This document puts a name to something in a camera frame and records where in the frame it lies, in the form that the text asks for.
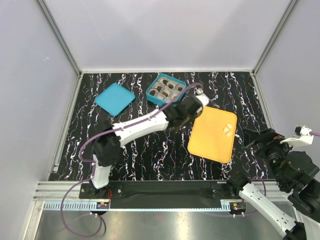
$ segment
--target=gray wall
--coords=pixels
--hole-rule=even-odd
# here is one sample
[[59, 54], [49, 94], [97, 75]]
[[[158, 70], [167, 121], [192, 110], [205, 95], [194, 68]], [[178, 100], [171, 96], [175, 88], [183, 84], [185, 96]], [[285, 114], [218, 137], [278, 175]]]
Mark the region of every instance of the gray wall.
[[82, 70], [255, 67], [290, 0], [45, 0]]
[[21, 239], [76, 74], [35, 0], [0, 1], [0, 236]]
[[[319, 22], [320, 1], [299, 1], [257, 74], [274, 127], [286, 137], [296, 125], [320, 132]], [[296, 150], [320, 166], [320, 137]]]

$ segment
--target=yellow tray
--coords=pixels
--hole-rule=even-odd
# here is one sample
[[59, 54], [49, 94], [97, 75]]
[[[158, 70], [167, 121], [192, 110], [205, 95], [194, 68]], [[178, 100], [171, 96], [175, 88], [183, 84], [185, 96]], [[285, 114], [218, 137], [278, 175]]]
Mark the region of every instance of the yellow tray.
[[[231, 124], [227, 136], [224, 128]], [[231, 160], [237, 126], [237, 116], [228, 111], [204, 107], [202, 114], [194, 121], [188, 151], [196, 156], [220, 163]]]

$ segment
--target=teal tray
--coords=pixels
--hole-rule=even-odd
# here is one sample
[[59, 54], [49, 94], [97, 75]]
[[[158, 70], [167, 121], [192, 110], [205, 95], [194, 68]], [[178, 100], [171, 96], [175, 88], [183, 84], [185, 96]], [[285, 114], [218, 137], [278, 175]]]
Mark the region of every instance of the teal tray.
[[[168, 79], [170, 79], [170, 80], [172, 80], [172, 81], [175, 81], [175, 82], [177, 82], [177, 83], [179, 83], [179, 84], [182, 84], [182, 85], [184, 85], [184, 88], [186, 88], [186, 86], [187, 86], [184, 81], [180, 81], [180, 80], [178, 80], [178, 79], [176, 79], [176, 78], [174, 78], [174, 77], [172, 77], [172, 76], [169, 76], [169, 75], [164, 74], [164, 73], [160, 73], [160, 74], [156, 77], [156, 79], [153, 81], [153, 83], [152, 83], [152, 84], [148, 87], [148, 89], [146, 90], [146, 99], [147, 99], [148, 101], [154, 103], [154, 104], [159, 105], [159, 106], [162, 106], [163, 104], [166, 104], [166, 102], [163, 101], [163, 100], [161, 100], [161, 99], [159, 99], [159, 98], [157, 98], [157, 97], [155, 97], [155, 96], [152, 96], [152, 95], [149, 94], [148, 92], [149, 92], [150, 89], [152, 89], [152, 86], [158, 81], [158, 79], [159, 79], [159, 78], [162, 78], [162, 77], [166, 77], [166, 78], [168, 78]], [[183, 97], [183, 95], [179, 96], [176, 100], [178, 101], [178, 100], [180, 100], [182, 97]]]

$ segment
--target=cable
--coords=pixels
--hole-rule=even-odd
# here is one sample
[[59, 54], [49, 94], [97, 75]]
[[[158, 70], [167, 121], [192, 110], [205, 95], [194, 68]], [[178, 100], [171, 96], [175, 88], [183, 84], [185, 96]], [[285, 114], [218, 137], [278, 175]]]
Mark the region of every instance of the cable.
[[[199, 82], [193, 83], [193, 84], [187, 86], [186, 88], [184, 88], [184, 89], [181, 91], [179, 97], [182, 96], [185, 92], [189, 91], [191, 88], [194, 88], [194, 87], [196, 87], [196, 86], [199, 86], [200, 88], [204, 89], [204, 86], [203, 86], [201, 83], [199, 83]], [[169, 107], [170, 105], [172, 105], [173, 103], [175, 103], [175, 100], [172, 100], [172, 101], [168, 102], [167, 104], [165, 104], [164, 106], [162, 106], [162, 107], [159, 109], [159, 111], [155, 112], [155, 114], [153, 114], [150, 118], [154, 118], [154, 117], [157, 116], [160, 112], [162, 112], [163, 110], [165, 110], [166, 108], [168, 108], [168, 107]], [[140, 121], [137, 121], [137, 122], [134, 122], [134, 123], [131, 123], [131, 124], [128, 124], [128, 125], [124, 126], [123, 129], [127, 129], [127, 128], [130, 128], [130, 127], [133, 127], [133, 126], [135, 126], [135, 125], [141, 124], [141, 123], [143, 123], [143, 122], [145, 122], [145, 121], [148, 121], [148, 120], [149, 120], [149, 118], [146, 117], [146, 118], [144, 118], [144, 119], [142, 119], [142, 120], [140, 120]], [[120, 130], [122, 130], [121, 127], [116, 128], [116, 129], [111, 129], [111, 130], [108, 130], [108, 131], [104, 131], [104, 132], [98, 133], [97, 135], [94, 135], [93, 137], [89, 138], [89, 140], [87, 140], [87, 141], [82, 145], [82, 147], [81, 147], [80, 150], [79, 150], [79, 155], [78, 155], [78, 156], [79, 156], [79, 159], [80, 159], [81, 161], [85, 162], [85, 163], [93, 163], [94, 161], [93, 161], [92, 159], [85, 159], [85, 158], [83, 158], [83, 152], [85, 151], [87, 145], [88, 145], [89, 143], [91, 143], [93, 140], [95, 140], [95, 139], [97, 139], [97, 138], [99, 138], [99, 137], [101, 137], [101, 136], [103, 136], [103, 135], [107, 135], [107, 134], [110, 134], [110, 133], [114, 133], [114, 132], [120, 131]]]
[[78, 233], [72, 231], [72, 230], [70, 229], [70, 227], [67, 225], [66, 220], [65, 220], [65, 215], [64, 215], [63, 207], [64, 207], [65, 199], [66, 199], [67, 195], [71, 192], [71, 190], [74, 189], [74, 188], [75, 188], [76, 186], [78, 186], [79, 184], [82, 184], [82, 183], [84, 183], [84, 182], [88, 182], [88, 181], [90, 181], [90, 180], [91, 180], [91, 178], [87, 178], [87, 179], [85, 179], [85, 180], [81, 180], [81, 181], [77, 182], [76, 184], [74, 184], [72, 187], [70, 187], [70, 189], [69, 189], [68, 191], [66, 191], [65, 195], [63, 196], [62, 201], [61, 201], [61, 206], [60, 206], [61, 219], [62, 219], [62, 223], [63, 223], [64, 227], [65, 227], [71, 234], [73, 234], [73, 235], [75, 235], [75, 236], [77, 236], [77, 237], [80, 237], [80, 238], [84, 238], [84, 239], [92, 238], [92, 237], [94, 237], [95, 235], [97, 235], [97, 234], [100, 232], [101, 227], [102, 227], [102, 224], [103, 224], [103, 218], [102, 218], [101, 216], [99, 216], [98, 214], [96, 214], [95, 216], [97, 216], [97, 217], [99, 218], [99, 220], [100, 220], [100, 225], [99, 225], [97, 231], [96, 231], [95, 233], [93, 233], [93, 234], [90, 234], [90, 235], [81, 235], [81, 234], [78, 234]]
[[320, 137], [320, 133], [317, 133], [317, 132], [314, 132], [314, 131], [309, 132], [309, 134], [313, 135], [313, 136]]

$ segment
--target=purple cable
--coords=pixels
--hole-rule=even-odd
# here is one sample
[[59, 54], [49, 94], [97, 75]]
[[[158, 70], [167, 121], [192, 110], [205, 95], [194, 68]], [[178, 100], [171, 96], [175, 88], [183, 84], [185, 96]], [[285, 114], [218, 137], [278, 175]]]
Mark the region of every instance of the purple cable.
[[320, 137], [320, 133], [317, 133], [317, 132], [314, 132], [314, 131], [309, 132], [309, 134], [313, 135], [313, 136]]
[[74, 184], [72, 187], [70, 187], [70, 189], [69, 189], [69, 190], [65, 193], [65, 195], [63, 196], [62, 201], [61, 201], [61, 206], [60, 206], [61, 219], [62, 219], [62, 223], [63, 223], [64, 227], [65, 227], [70, 233], [72, 233], [73, 235], [75, 235], [75, 236], [77, 236], [77, 237], [80, 237], [80, 238], [84, 238], [84, 239], [92, 238], [92, 237], [94, 237], [95, 235], [97, 235], [97, 234], [100, 232], [101, 227], [102, 227], [102, 223], [103, 223], [102, 217], [99, 216], [99, 215], [97, 215], [97, 216], [99, 217], [99, 220], [100, 220], [100, 226], [99, 226], [99, 228], [97, 229], [97, 231], [96, 231], [95, 233], [90, 234], [90, 235], [81, 235], [81, 234], [78, 234], [78, 233], [72, 231], [72, 230], [70, 229], [70, 227], [67, 225], [66, 220], [65, 220], [65, 215], [64, 215], [63, 207], [64, 207], [65, 199], [66, 199], [67, 195], [71, 192], [71, 190], [74, 189], [74, 187], [76, 187], [77, 185], [82, 184], [82, 183], [84, 183], [84, 182], [88, 182], [88, 181], [90, 181], [90, 180], [91, 180], [91, 178], [87, 178], [87, 179], [85, 179], [85, 180], [81, 180], [81, 181], [77, 182], [76, 184]]
[[[186, 88], [184, 88], [184, 89], [181, 91], [179, 97], [180, 97], [181, 95], [183, 95], [186, 91], [189, 91], [191, 88], [194, 88], [194, 87], [196, 87], [196, 86], [199, 86], [200, 88], [204, 89], [204, 86], [203, 86], [201, 83], [199, 83], [199, 82], [193, 83], [193, 84], [187, 86]], [[157, 116], [160, 112], [162, 112], [162, 111], [165, 110], [167, 107], [169, 107], [170, 105], [172, 105], [174, 102], [175, 102], [175, 100], [172, 100], [172, 101], [168, 102], [167, 104], [165, 104], [164, 106], [162, 106], [162, 107], [159, 109], [159, 111], [157, 111], [155, 114], [153, 114], [150, 118], [154, 118], [154, 117]], [[143, 123], [143, 122], [145, 122], [145, 121], [148, 121], [148, 120], [149, 120], [149, 118], [146, 117], [146, 118], [144, 118], [144, 119], [142, 119], [142, 120], [140, 120], [140, 121], [137, 121], [137, 122], [134, 122], [134, 123], [131, 123], [131, 124], [128, 124], [128, 125], [124, 126], [123, 129], [127, 129], [127, 128], [130, 128], [130, 127], [133, 127], [133, 126], [135, 126], [135, 125], [141, 124], [141, 123]], [[110, 133], [114, 133], [114, 132], [120, 131], [120, 130], [122, 130], [122, 128], [120, 128], [120, 127], [119, 127], [119, 128], [116, 128], [116, 129], [111, 129], [111, 130], [108, 130], [108, 131], [101, 132], [101, 133], [99, 133], [99, 134], [97, 134], [97, 135], [89, 138], [89, 140], [87, 140], [87, 141], [82, 145], [82, 147], [81, 147], [80, 150], [79, 150], [79, 155], [78, 155], [78, 156], [79, 156], [79, 159], [80, 159], [81, 161], [85, 162], [85, 163], [93, 163], [94, 161], [93, 161], [92, 159], [85, 159], [85, 158], [83, 158], [83, 156], [82, 156], [82, 154], [83, 154], [83, 152], [85, 151], [87, 145], [88, 145], [89, 143], [91, 143], [93, 140], [95, 140], [95, 139], [97, 139], [97, 138], [99, 138], [99, 137], [101, 137], [101, 136], [103, 136], [103, 135], [107, 135], [107, 134], [110, 134]]]
[[[255, 180], [255, 179], [259, 179], [261, 182], [262, 182], [262, 185], [263, 185], [263, 190], [264, 190], [264, 196], [266, 197], [267, 196], [267, 187], [266, 187], [266, 184], [264, 182], [264, 180], [259, 177], [259, 176], [254, 176], [253, 178], [251, 178], [251, 181]], [[252, 212], [249, 212], [247, 214], [245, 214], [245, 216], [251, 216], [253, 214], [256, 214], [258, 212], [258, 210], [254, 210]], [[214, 214], [214, 213], [209, 213], [209, 212], [203, 212], [203, 214], [205, 215], [209, 215], [209, 216], [213, 216], [213, 217], [221, 217], [221, 218], [229, 218], [229, 217], [234, 217], [230, 214], [228, 215], [219, 215], [219, 214]]]

